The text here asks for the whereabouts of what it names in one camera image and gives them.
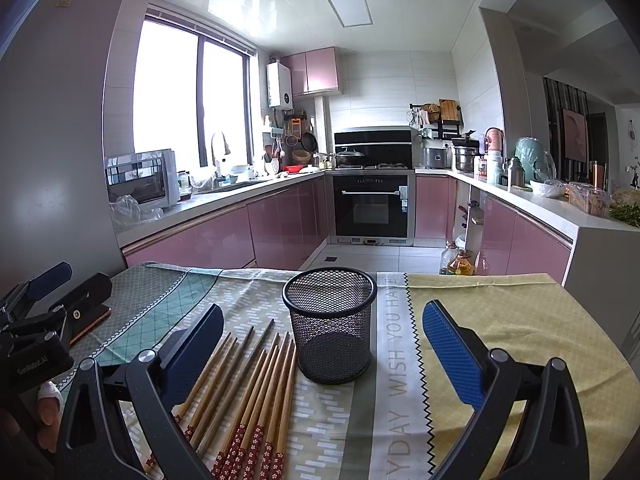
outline ceiling light panel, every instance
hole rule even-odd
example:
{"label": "ceiling light panel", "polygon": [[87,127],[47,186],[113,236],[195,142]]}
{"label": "ceiling light panel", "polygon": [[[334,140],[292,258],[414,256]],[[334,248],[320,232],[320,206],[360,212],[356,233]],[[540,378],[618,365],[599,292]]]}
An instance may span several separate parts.
{"label": "ceiling light panel", "polygon": [[329,0],[343,27],[373,25],[367,0]]}

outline oven handle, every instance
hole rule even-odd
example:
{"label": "oven handle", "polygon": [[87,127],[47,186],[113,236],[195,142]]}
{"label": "oven handle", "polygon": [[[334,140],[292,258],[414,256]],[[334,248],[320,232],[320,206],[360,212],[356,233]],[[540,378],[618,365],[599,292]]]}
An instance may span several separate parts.
{"label": "oven handle", "polygon": [[399,191],[343,191],[343,195],[396,195],[399,196]]}

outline pink cabinet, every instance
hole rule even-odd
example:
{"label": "pink cabinet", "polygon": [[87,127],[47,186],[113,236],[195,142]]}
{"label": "pink cabinet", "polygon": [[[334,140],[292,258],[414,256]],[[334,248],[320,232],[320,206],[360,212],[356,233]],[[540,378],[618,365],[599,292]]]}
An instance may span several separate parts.
{"label": "pink cabinet", "polygon": [[304,263],[306,256],[302,236],[302,217],[300,215],[300,200],[298,189],[287,189],[276,195],[280,226],[282,228],[282,242],[284,243],[284,257],[287,269],[298,270]]}
{"label": "pink cabinet", "polygon": [[513,209],[487,197],[477,274],[503,276],[507,273],[515,219],[516,212]]}
{"label": "pink cabinet", "polygon": [[316,250],[316,247],[318,247],[318,228],[316,226],[316,204],[313,182],[305,182],[298,187],[298,199],[300,200],[304,260],[306,260],[311,256],[311,253]]}
{"label": "pink cabinet", "polygon": [[321,48],[306,53],[306,81],[309,92],[338,88],[338,70],[334,47]]}
{"label": "pink cabinet", "polygon": [[291,70],[291,93],[295,96],[338,89],[335,47],[294,54],[280,62]]}
{"label": "pink cabinet", "polygon": [[448,176],[418,176],[415,179],[416,238],[450,238],[455,208],[455,179]]}
{"label": "pink cabinet", "polygon": [[316,200],[316,230],[318,231],[318,243],[320,245],[328,234],[326,213],[326,189],[324,178],[316,178],[314,181],[314,198]]}
{"label": "pink cabinet", "polygon": [[240,269],[254,259],[249,214],[241,207],[127,256],[129,267],[161,262],[183,267]]}
{"label": "pink cabinet", "polygon": [[294,54],[293,56],[283,57],[280,62],[291,70],[291,93],[300,95],[306,93],[306,55]]}
{"label": "pink cabinet", "polygon": [[507,274],[546,272],[556,282],[562,283],[570,253],[548,231],[515,214]]}
{"label": "pink cabinet", "polygon": [[249,204],[247,209],[257,267],[261,269],[287,269],[278,197],[263,198]]}

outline toaster oven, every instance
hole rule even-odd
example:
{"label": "toaster oven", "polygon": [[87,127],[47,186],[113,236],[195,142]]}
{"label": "toaster oven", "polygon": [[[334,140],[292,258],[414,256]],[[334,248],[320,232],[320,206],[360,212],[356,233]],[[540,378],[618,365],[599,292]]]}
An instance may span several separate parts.
{"label": "toaster oven", "polygon": [[109,202],[131,195],[142,211],[180,202],[173,150],[129,153],[104,158]]}

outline table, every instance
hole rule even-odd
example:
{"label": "table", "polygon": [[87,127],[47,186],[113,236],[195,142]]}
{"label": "table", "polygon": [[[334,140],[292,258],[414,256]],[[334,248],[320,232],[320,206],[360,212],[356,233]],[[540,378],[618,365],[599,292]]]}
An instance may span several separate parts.
{"label": "table", "polygon": [[[281,293],[293,275],[268,269],[132,267],[113,279],[107,304],[114,314],[74,346],[75,362],[88,355],[103,365],[126,362],[144,348],[159,347],[212,303],[224,311],[225,331],[239,338],[251,325],[261,332],[271,318],[284,333],[290,320]],[[427,479],[433,473],[472,413],[458,400],[421,327],[422,309],[434,298],[488,348],[502,347],[522,362],[545,364],[558,355],[568,363],[587,431],[591,479],[606,475],[640,425],[640,384],[615,345],[560,285],[544,274],[380,272],[374,277],[372,362],[357,380],[339,386],[315,384],[297,373],[285,478]],[[63,395],[72,376],[56,380]],[[207,465],[241,394],[204,457]],[[135,412],[126,404],[123,408],[134,447],[146,460],[148,447]],[[514,405],[485,478],[499,471],[523,408],[523,402]],[[162,478],[157,467],[152,475]]]}

